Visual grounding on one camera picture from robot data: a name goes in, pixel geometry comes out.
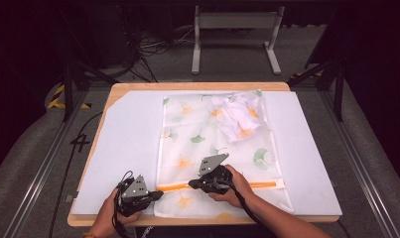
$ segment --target black cable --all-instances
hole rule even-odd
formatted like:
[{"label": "black cable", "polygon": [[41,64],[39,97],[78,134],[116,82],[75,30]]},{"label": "black cable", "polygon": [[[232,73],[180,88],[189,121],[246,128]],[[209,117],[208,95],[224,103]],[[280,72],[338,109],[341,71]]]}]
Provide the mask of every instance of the black cable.
[{"label": "black cable", "polygon": [[[133,64],[132,65],[124,65],[123,69],[121,69],[119,71],[116,71],[116,72],[112,72],[110,74],[107,74],[107,76],[112,77],[112,78],[120,77],[123,74],[127,73],[131,69],[132,66],[133,66]],[[98,77],[96,75],[87,75],[86,74],[85,76],[87,76],[88,79],[93,80],[93,81],[103,80],[102,78],[100,78],[100,77]]]},{"label": "black cable", "polygon": [[252,220],[254,220],[258,225],[266,227],[264,224],[262,224],[262,222],[258,218],[256,218],[256,216],[253,214],[251,209],[249,209],[248,205],[246,204],[245,198],[242,196],[242,194],[240,194],[240,192],[236,189],[236,187],[234,186],[234,184],[232,182],[227,182],[225,180],[220,180],[220,182],[230,186],[230,188],[233,189],[234,194],[237,196],[237,199],[239,199],[240,204],[242,205],[242,207],[245,210],[246,214],[248,214],[248,216]]},{"label": "black cable", "polygon": [[342,222],[341,222],[340,220],[337,220],[336,222],[337,222],[338,225],[342,228],[342,230],[344,231],[345,235],[346,235],[348,238],[351,238],[351,234],[348,232],[347,228],[345,228],[345,225],[342,224]]},{"label": "black cable", "polygon": [[102,71],[96,70],[96,69],[92,68],[91,66],[89,66],[89,65],[87,65],[87,64],[85,64],[85,63],[83,63],[81,61],[74,60],[73,61],[73,65],[75,65],[75,66],[77,66],[79,68],[82,68],[82,69],[84,69],[86,71],[91,72],[92,74],[96,75],[100,79],[109,82],[110,84],[114,84],[114,83],[119,83],[120,82],[120,81],[118,81],[118,80],[106,75]]},{"label": "black cable", "polygon": [[114,208],[113,208],[113,216],[112,216],[112,225],[115,228],[118,235],[122,238],[130,238],[130,234],[126,231],[123,224],[118,220],[118,211],[116,208],[119,205],[119,197],[121,196],[122,187],[125,185],[124,184],[125,178],[129,173],[131,173],[130,177],[132,177],[132,175],[133,175],[132,171],[128,171],[127,173],[125,173],[121,182],[116,186],[116,188],[118,188],[118,190],[116,192],[115,197],[113,198]]},{"label": "black cable", "polygon": [[[143,40],[146,40],[146,39],[148,40],[150,38],[152,38],[152,37],[145,37],[145,38],[143,38]],[[142,55],[144,57],[153,56],[153,55],[157,54],[159,51],[161,51],[162,49],[166,49],[166,47],[163,47],[163,46],[167,45],[165,42],[158,41],[156,38],[154,38],[154,39],[155,39],[154,42],[150,42],[150,41],[143,42],[143,40],[141,40],[139,51],[142,53]],[[145,48],[150,48],[150,47],[154,47],[155,49],[153,51],[145,50]]]},{"label": "black cable", "polygon": [[[167,52],[168,50],[170,50],[170,49],[172,49],[174,47],[178,47],[178,46],[182,45],[185,42],[189,42],[187,40],[184,40],[184,38],[186,38],[193,31],[194,31],[194,28],[191,28],[181,38],[178,38],[177,40],[173,40],[171,45],[169,45],[169,44],[167,44],[166,42],[163,42],[163,41],[161,41],[161,42],[156,41],[156,42],[151,43],[151,44],[145,43],[143,46],[140,47],[140,51],[142,53],[148,53],[149,54],[147,56],[144,55],[145,57],[150,57],[150,56],[153,56],[153,55],[162,55],[162,54],[164,54],[165,52]],[[144,50],[144,48],[146,48],[146,47],[155,47],[155,50],[154,51],[146,51],[146,50]]]},{"label": "black cable", "polygon": [[[88,124],[91,120],[93,120],[94,118],[96,118],[96,117],[98,117],[99,115],[101,115],[102,113],[103,113],[103,112],[99,112],[99,113],[95,114],[94,116],[92,116],[90,119],[88,119],[88,120],[85,122],[85,124],[81,127],[81,129],[79,130],[76,139],[72,140],[72,142],[75,141],[75,140],[78,140],[78,139],[81,137],[81,132],[84,130],[84,128],[87,126],[87,124]],[[59,194],[58,194],[57,204],[55,205],[55,210],[54,210],[54,216],[52,217],[51,229],[49,230],[49,237],[50,237],[50,238],[51,238],[52,235],[54,234],[54,227],[55,227],[55,221],[56,221],[56,219],[57,219],[58,208],[59,208],[59,206],[60,206],[61,197],[63,196],[63,190],[64,190],[64,186],[65,186],[65,183],[66,183],[66,180],[67,180],[67,173],[68,173],[68,171],[69,171],[69,166],[70,166],[70,163],[71,163],[71,161],[72,161],[72,158],[73,158],[73,154],[74,154],[74,152],[75,152],[76,145],[77,145],[77,143],[73,143],[72,151],[71,151],[71,153],[70,153],[70,156],[69,156],[69,159],[68,159],[68,163],[67,163],[66,172],[64,173],[63,182],[62,182],[62,184],[61,184],[60,192],[59,192]]]},{"label": "black cable", "polygon": [[150,69],[150,67],[149,67],[149,65],[148,65],[148,63],[147,63],[147,60],[146,60],[144,57],[140,57],[140,59],[143,61],[143,63],[145,64],[145,66],[147,66],[148,71],[150,72],[151,77],[153,78],[153,80],[154,80],[155,82],[159,82],[159,81],[156,79],[156,76],[154,75],[153,70]]},{"label": "black cable", "polygon": [[144,77],[140,72],[137,71],[136,68],[133,68],[130,70],[133,74],[135,74],[136,76],[138,76],[139,78],[143,79],[146,82],[152,82],[150,79]]},{"label": "black cable", "polygon": [[142,67],[144,67],[144,69],[145,69],[146,71],[148,71],[147,66],[143,65],[143,64],[140,63],[140,62],[137,62],[137,63],[140,64]]}]

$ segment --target metal stand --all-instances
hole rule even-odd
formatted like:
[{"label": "metal stand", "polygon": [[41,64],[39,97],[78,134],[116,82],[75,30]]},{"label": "metal stand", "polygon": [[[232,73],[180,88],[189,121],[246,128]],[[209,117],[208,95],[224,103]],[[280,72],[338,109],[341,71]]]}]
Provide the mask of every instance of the metal stand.
[{"label": "metal stand", "polygon": [[327,91],[330,88],[330,85],[335,81],[335,92],[334,92],[334,101],[333,101],[333,111],[336,115],[338,121],[342,121],[341,117],[341,102],[342,102],[342,90],[344,84],[344,70],[342,67],[341,61],[326,61],[323,62],[307,71],[302,73],[299,76],[289,80],[287,84],[290,87],[296,85],[297,83],[309,78],[323,70],[321,77],[318,79],[316,83],[317,90]]},{"label": "metal stand", "polygon": [[200,29],[222,29],[222,28],[258,28],[269,29],[270,41],[264,42],[265,51],[273,68],[274,74],[280,74],[281,69],[274,54],[274,44],[283,18],[284,7],[278,12],[259,13],[201,13],[200,7],[196,6],[195,17],[195,46],[193,55],[192,74],[200,73]]},{"label": "metal stand", "polygon": [[64,85],[66,92],[66,115],[64,116],[64,122],[69,118],[69,115],[73,110],[72,82],[75,83],[76,87],[80,91],[87,91],[90,88],[90,83],[84,75],[84,71],[89,71],[101,80],[109,82],[110,84],[119,82],[118,80],[113,79],[112,77],[92,68],[83,62],[68,59],[67,66],[64,68]]}]

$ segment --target hand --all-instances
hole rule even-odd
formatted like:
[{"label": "hand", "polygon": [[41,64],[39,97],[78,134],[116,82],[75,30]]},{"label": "hand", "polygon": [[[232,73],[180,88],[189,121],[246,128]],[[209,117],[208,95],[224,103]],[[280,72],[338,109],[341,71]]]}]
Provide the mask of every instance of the hand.
[{"label": "hand", "polygon": [[[233,174],[232,182],[237,191],[242,194],[245,200],[255,195],[255,193],[252,191],[251,186],[249,185],[249,182],[241,173],[239,173],[231,165],[226,165],[225,167]],[[234,193],[233,189],[229,189],[225,194],[210,192],[208,196],[216,201],[227,201],[232,206],[242,208],[242,205],[240,204],[240,201]]]},{"label": "hand", "polygon": [[[104,200],[103,205],[101,205],[98,215],[91,226],[89,233],[92,233],[96,237],[109,237],[116,233],[112,224],[112,216],[115,206],[113,199],[117,191],[117,188],[113,189],[112,193]],[[137,211],[129,217],[125,217],[118,213],[118,220],[125,226],[138,220],[141,214],[142,211]]]}]

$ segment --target dark floor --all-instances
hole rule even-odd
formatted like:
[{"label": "dark floor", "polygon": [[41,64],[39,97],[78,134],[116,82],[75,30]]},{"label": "dark floor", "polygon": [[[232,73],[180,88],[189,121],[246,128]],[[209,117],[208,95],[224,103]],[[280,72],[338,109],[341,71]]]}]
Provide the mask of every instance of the dark floor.
[{"label": "dark floor", "polygon": [[[323,30],[324,27],[293,27],[280,31],[275,52],[281,75],[272,73],[260,40],[263,34],[259,31],[246,36],[212,31],[203,36],[199,75],[191,74],[193,44],[190,42],[147,60],[160,82],[288,81],[291,74],[304,71],[305,62]],[[141,73],[150,76],[142,66],[136,66]],[[105,72],[118,69],[111,68]],[[118,79],[122,82],[141,81],[134,79],[131,73]],[[314,79],[309,79],[292,90],[298,94],[330,179],[334,181],[334,191],[343,212],[340,222],[351,237],[400,237],[400,179],[364,114],[346,84],[343,122],[337,122],[330,105],[332,91],[318,92],[313,87],[314,82]],[[47,96],[47,105],[55,90],[54,87]],[[88,229],[67,225],[71,202],[66,198],[75,195],[90,149],[87,145],[81,152],[73,150],[71,142],[80,130],[87,135],[88,141],[93,140],[100,118],[95,115],[103,110],[109,90],[107,84],[96,82],[86,94],[75,93],[82,102],[90,103],[91,108],[78,109],[65,124],[62,122],[63,109],[48,109],[47,114],[35,122],[11,149],[0,168],[0,237],[49,236],[64,178],[53,237],[79,237]],[[58,136],[61,127],[68,127],[67,132]],[[351,145],[344,140],[343,129]],[[51,148],[56,141],[61,142],[53,153]],[[46,179],[34,179],[41,165],[46,164],[47,155],[51,154],[54,156],[48,165]],[[32,181],[39,182],[33,193],[35,197],[23,203],[29,204],[27,209],[20,209],[26,193],[34,185]],[[17,211],[20,211],[17,213],[20,219],[14,217]],[[339,223],[317,225],[332,237],[346,237]]]}]

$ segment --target table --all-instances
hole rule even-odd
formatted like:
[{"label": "table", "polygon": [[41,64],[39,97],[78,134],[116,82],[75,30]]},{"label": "table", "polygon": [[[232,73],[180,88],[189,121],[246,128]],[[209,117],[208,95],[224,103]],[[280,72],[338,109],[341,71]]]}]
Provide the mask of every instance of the table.
[{"label": "table", "polygon": [[[93,157],[93,154],[96,149],[96,145],[99,140],[99,135],[100,131],[103,127],[105,117],[107,115],[107,110],[120,98],[122,98],[128,91],[154,91],[154,90],[214,90],[214,91],[239,91],[239,90],[251,90],[251,89],[262,89],[263,91],[281,91],[281,92],[289,92],[290,88],[289,86],[284,83],[284,82],[193,82],[193,83],[118,83],[115,84],[110,92],[109,98],[106,102],[105,105],[105,113],[103,113],[102,118],[100,120],[100,124],[98,127],[98,130],[96,132],[95,138],[93,140],[93,146],[90,150],[90,153],[88,155],[88,159],[86,162],[86,166],[84,169],[84,172],[82,173],[81,181],[78,187],[78,191],[80,190],[81,184],[83,182],[83,178],[85,176],[85,173],[87,172],[87,168],[90,165],[91,158]],[[301,118],[302,122],[306,124],[305,117]],[[325,171],[324,164],[321,160],[321,157],[319,156],[318,149],[316,149],[315,142],[314,145],[311,143],[311,149],[314,150],[314,153],[317,153],[315,157],[313,158],[314,163],[316,165],[316,168],[320,171],[317,175],[309,175],[309,177],[315,177],[318,182],[314,182],[313,184],[316,187],[313,187],[311,190],[307,191],[307,194],[304,194],[304,196],[310,196],[308,200],[313,200],[317,197],[312,197],[313,193],[326,193],[324,199],[326,199],[329,204],[327,207],[329,208],[328,212],[321,212],[321,214],[295,214],[299,216],[300,218],[310,221],[310,222],[333,222],[338,220],[339,216],[341,215],[341,211],[338,205],[338,202],[336,200],[336,197],[333,193],[333,188],[331,187],[331,182],[328,178],[327,172]],[[296,166],[299,168],[301,166],[300,162],[295,163]],[[300,180],[307,180],[307,178],[299,179],[297,176],[299,176],[298,173],[284,173],[286,182],[289,181],[291,187],[295,187],[294,190],[297,191],[298,193],[302,193],[301,188],[304,185],[300,183]],[[292,198],[292,203],[296,200],[302,200],[301,196],[299,197],[292,191],[289,191],[291,193],[291,198]],[[71,226],[91,226],[94,219],[95,215],[83,215],[83,214],[72,214],[72,209],[68,215],[67,221],[68,224]],[[200,219],[177,219],[177,218],[162,218],[162,217],[155,217],[154,215],[143,215],[138,221],[134,222],[134,226],[149,226],[149,225],[208,225],[208,224],[251,224],[253,221],[249,217],[245,218],[227,218],[227,219],[209,219],[209,220],[200,220]]]}]

